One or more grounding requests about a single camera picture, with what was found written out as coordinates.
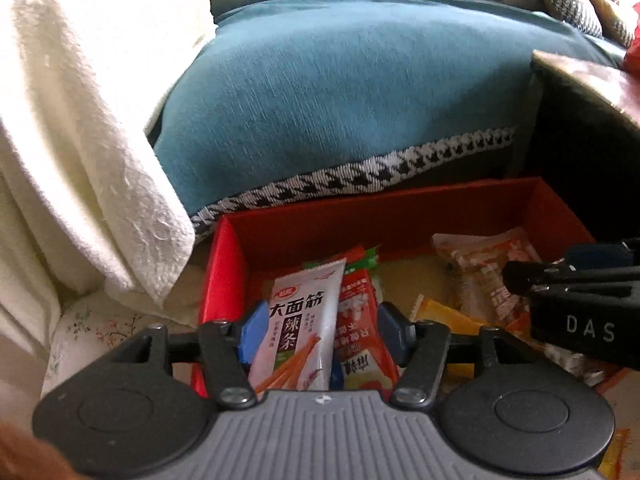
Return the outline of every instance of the red box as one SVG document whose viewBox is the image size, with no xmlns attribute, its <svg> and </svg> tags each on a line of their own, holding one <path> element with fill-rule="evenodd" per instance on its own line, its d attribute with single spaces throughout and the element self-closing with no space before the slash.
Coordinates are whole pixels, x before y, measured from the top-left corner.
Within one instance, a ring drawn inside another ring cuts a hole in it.
<svg viewBox="0 0 640 480">
<path fill-rule="evenodd" d="M 356 244 L 380 260 L 433 253 L 435 233 L 497 235 L 522 226 L 540 257 L 555 261 L 593 238 L 539 178 L 328 198 L 222 217 L 211 248 L 200 323 L 237 320 L 262 283 Z M 199 370 L 193 387 L 205 395 Z"/>
</svg>

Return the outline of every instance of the snack bag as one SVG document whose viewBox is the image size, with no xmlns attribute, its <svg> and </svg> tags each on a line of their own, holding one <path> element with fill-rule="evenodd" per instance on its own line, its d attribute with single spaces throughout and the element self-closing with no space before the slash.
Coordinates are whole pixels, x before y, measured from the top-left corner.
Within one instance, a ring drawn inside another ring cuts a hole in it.
<svg viewBox="0 0 640 480">
<path fill-rule="evenodd" d="M 269 329 L 249 371 L 256 393 L 267 388 L 327 390 L 345 260 L 278 278 Z"/>
<path fill-rule="evenodd" d="M 429 319 L 447 325 L 454 334 L 478 335 L 482 323 L 465 316 L 461 312 L 430 300 L 420 295 L 422 301 L 416 302 L 416 306 L 411 312 L 411 322 L 419 319 Z"/>
<path fill-rule="evenodd" d="M 311 269 L 318 265 L 325 264 L 327 262 L 333 262 L 335 260 L 346 259 L 344 272 L 348 274 L 357 269 L 373 269 L 378 264 L 378 248 L 365 249 L 363 245 L 356 245 L 354 248 L 344 251 L 340 254 L 335 254 L 324 260 L 317 262 L 305 262 L 302 264 L 303 268 Z"/>
<path fill-rule="evenodd" d="M 482 322 L 507 326 L 526 310 L 526 300 L 504 286 L 502 268 L 510 260 L 539 262 L 522 228 L 471 243 L 434 243 L 438 254 L 460 272 L 460 311 Z"/>
<path fill-rule="evenodd" d="M 398 380 L 398 368 L 377 330 L 378 304 L 369 271 L 345 274 L 340 290 L 334 349 L 345 390 L 379 390 L 385 399 Z"/>
</svg>

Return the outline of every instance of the screw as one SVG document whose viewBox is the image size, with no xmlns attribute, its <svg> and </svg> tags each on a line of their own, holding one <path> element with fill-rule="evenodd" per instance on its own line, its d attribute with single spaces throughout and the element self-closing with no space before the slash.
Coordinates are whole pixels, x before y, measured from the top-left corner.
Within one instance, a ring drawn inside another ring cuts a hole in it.
<svg viewBox="0 0 640 480">
<path fill-rule="evenodd" d="M 394 401 L 403 406 L 419 406 L 427 400 L 427 394 L 420 388 L 400 388 L 394 391 Z"/>
<path fill-rule="evenodd" d="M 324 406 L 325 404 L 328 404 L 328 403 L 329 403 L 329 402 L 331 402 L 332 400 L 334 400 L 334 398 L 333 398 L 333 397 L 331 397 L 331 396 L 328 396 L 328 395 L 326 395 L 326 394 L 325 394 L 325 395 L 321 395 L 321 396 L 319 396 L 319 397 L 316 397 L 316 398 L 314 399 L 314 401 L 315 401 L 316 403 L 318 403 L 318 404 L 322 404 L 323 406 Z"/>
<path fill-rule="evenodd" d="M 220 400 L 228 405 L 240 406 L 248 403 L 253 398 L 251 392 L 246 388 L 232 386 L 225 388 L 220 393 Z"/>
</svg>

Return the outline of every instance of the snack package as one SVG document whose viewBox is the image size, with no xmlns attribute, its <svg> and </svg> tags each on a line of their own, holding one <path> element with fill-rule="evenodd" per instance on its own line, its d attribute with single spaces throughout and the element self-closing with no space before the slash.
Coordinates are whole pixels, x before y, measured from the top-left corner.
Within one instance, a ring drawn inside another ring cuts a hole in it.
<svg viewBox="0 0 640 480">
<path fill-rule="evenodd" d="M 622 464 L 622 455 L 625 452 L 625 444 L 629 438 L 629 430 L 616 430 L 611 439 L 611 444 L 604 453 L 600 462 L 598 473 L 607 480 L 618 480 Z"/>
<path fill-rule="evenodd" d="M 526 311 L 526 300 L 504 286 L 502 268 L 510 260 L 539 262 L 540 258 L 522 228 L 469 241 L 435 235 L 436 252 L 460 273 L 460 312 L 482 322 L 507 326 Z"/>
<path fill-rule="evenodd" d="M 249 371 L 256 393 L 328 389 L 345 261 L 275 280 L 269 329 Z"/>
<path fill-rule="evenodd" d="M 324 260 L 319 260 L 317 262 L 305 262 L 302 266 L 305 269 L 311 269 L 327 262 L 341 260 L 342 258 L 346 259 L 344 268 L 344 272 L 346 274 L 358 269 L 373 269 L 378 264 L 378 248 L 373 247 L 372 249 L 365 249 L 363 245 L 359 244 L 348 251 L 335 254 L 334 256 L 330 256 Z"/>
<path fill-rule="evenodd" d="M 599 384 L 604 386 L 604 381 L 612 378 L 621 370 L 619 366 L 587 357 L 584 354 L 579 354 L 566 348 L 560 348 L 549 343 L 538 343 L 538 345 L 543 347 L 543 352 L 547 359 L 564 368 L 576 379 L 581 380 L 591 388 Z"/>
<path fill-rule="evenodd" d="M 443 305 L 437 301 L 420 295 L 420 302 L 416 301 L 411 312 L 411 322 L 429 319 L 447 325 L 454 334 L 478 335 L 482 323 L 479 323 L 461 312 Z"/>
<path fill-rule="evenodd" d="M 378 335 L 378 303 L 369 271 L 342 279 L 334 349 L 345 390 L 379 390 L 385 399 L 398 380 L 398 368 Z"/>
</svg>

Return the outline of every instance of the houndstooth trim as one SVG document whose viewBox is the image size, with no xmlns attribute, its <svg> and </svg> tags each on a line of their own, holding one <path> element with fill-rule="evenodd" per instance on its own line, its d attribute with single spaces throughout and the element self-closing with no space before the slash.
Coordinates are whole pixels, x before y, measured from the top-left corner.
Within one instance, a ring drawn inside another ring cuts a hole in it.
<svg viewBox="0 0 640 480">
<path fill-rule="evenodd" d="M 196 244 L 209 236 L 211 226 L 225 213 L 260 209 L 320 196 L 374 193 L 462 156 L 505 148 L 511 144 L 514 132 L 515 128 L 479 130 L 412 146 L 401 152 L 372 156 L 362 162 L 297 175 L 223 198 L 191 217 L 196 231 Z"/>
<path fill-rule="evenodd" d="M 591 4 L 578 0 L 551 0 L 551 4 L 564 22 L 590 36 L 602 37 L 602 25 Z"/>
<path fill-rule="evenodd" d="M 613 40 L 624 48 L 629 48 L 631 46 L 631 42 L 634 40 L 634 36 L 636 34 L 635 30 L 629 28 L 622 20 L 615 21 L 613 24 L 613 30 L 615 31 Z"/>
</svg>

